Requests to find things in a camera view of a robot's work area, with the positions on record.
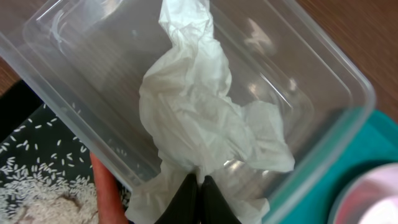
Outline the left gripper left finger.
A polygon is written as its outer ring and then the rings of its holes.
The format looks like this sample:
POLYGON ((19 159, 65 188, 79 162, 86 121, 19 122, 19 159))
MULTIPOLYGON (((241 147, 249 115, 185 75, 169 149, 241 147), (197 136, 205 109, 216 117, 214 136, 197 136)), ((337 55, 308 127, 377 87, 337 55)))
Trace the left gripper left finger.
POLYGON ((198 183, 195 174, 188 174, 169 206, 155 224, 196 224, 198 183))

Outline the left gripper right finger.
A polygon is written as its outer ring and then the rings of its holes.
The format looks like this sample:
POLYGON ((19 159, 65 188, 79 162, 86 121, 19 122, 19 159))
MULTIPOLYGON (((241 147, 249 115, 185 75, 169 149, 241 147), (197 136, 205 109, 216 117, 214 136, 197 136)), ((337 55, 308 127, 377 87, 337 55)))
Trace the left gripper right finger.
POLYGON ((211 176, 205 177, 200 193, 201 224, 241 224, 211 176))

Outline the orange carrot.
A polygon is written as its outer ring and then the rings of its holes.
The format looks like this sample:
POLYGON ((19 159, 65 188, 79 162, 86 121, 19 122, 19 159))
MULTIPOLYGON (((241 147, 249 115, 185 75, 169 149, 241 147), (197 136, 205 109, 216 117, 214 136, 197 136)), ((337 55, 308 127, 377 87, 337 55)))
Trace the orange carrot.
POLYGON ((92 152, 90 159, 96 186, 99 223, 128 224, 114 176, 92 152))

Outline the white napkin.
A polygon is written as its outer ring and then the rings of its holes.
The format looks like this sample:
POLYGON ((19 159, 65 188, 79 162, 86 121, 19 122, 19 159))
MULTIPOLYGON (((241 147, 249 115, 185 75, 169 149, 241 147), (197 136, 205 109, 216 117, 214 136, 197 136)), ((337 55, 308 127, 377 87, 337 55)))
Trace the white napkin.
POLYGON ((156 222, 186 176, 195 174, 198 185, 207 175, 214 179, 241 223, 260 223, 269 202, 227 193, 240 180, 224 164, 236 159, 255 170, 294 168, 278 107, 231 101, 229 62, 214 37, 208 1, 164 1, 159 24, 172 48, 144 75, 139 114, 162 162, 160 174, 132 192, 127 218, 156 222))

